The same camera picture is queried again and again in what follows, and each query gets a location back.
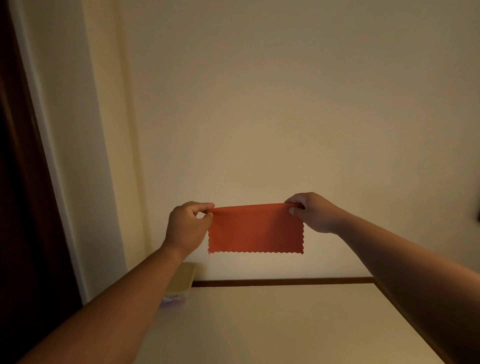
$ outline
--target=person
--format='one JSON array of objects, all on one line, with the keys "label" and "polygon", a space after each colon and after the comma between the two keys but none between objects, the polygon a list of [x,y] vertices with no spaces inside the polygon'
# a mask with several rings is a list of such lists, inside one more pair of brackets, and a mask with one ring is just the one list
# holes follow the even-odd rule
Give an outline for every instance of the person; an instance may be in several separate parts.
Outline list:
[{"label": "person", "polygon": [[[338,235],[401,312],[447,358],[480,358],[480,275],[335,206],[315,193],[296,194],[290,213],[317,232]],[[212,203],[173,209],[165,241],[36,345],[21,364],[127,364],[137,355],[165,289],[202,242]]]}]

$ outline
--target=person's left hand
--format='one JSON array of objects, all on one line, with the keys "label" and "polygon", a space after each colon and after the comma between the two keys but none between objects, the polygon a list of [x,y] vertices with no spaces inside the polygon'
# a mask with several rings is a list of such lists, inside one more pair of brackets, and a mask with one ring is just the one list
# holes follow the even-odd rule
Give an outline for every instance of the person's left hand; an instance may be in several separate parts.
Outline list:
[{"label": "person's left hand", "polygon": [[168,249],[175,257],[183,261],[199,245],[212,225],[213,214],[207,213],[203,218],[197,218],[199,212],[206,212],[215,207],[210,202],[190,201],[177,206],[170,212],[167,233],[162,248]]}]

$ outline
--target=forearm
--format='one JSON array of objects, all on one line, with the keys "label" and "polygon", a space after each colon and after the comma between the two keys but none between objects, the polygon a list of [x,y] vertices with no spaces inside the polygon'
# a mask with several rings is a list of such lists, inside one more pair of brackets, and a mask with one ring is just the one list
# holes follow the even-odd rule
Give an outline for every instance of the forearm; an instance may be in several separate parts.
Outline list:
[{"label": "forearm", "polygon": [[335,233],[434,345],[458,362],[479,354],[477,273],[351,214]]},{"label": "forearm", "polygon": [[72,316],[20,363],[131,363],[181,260],[160,248]]}]

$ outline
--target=container lid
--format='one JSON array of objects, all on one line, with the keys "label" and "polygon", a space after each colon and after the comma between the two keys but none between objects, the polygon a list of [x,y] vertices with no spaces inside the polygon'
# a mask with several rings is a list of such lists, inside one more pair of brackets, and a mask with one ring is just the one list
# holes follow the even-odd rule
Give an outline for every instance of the container lid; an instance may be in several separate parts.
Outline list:
[{"label": "container lid", "polygon": [[165,294],[175,294],[188,291],[192,286],[193,277],[195,276],[194,263],[182,263],[173,275],[168,284]]}]

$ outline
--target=orange fabric swatch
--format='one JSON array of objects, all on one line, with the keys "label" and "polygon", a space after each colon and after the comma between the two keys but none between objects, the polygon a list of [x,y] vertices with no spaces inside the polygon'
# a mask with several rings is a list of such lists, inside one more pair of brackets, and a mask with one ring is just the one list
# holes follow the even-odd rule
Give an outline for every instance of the orange fabric swatch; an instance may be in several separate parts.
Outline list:
[{"label": "orange fabric swatch", "polygon": [[208,229],[208,252],[301,253],[303,222],[288,209],[299,204],[218,207]]}]

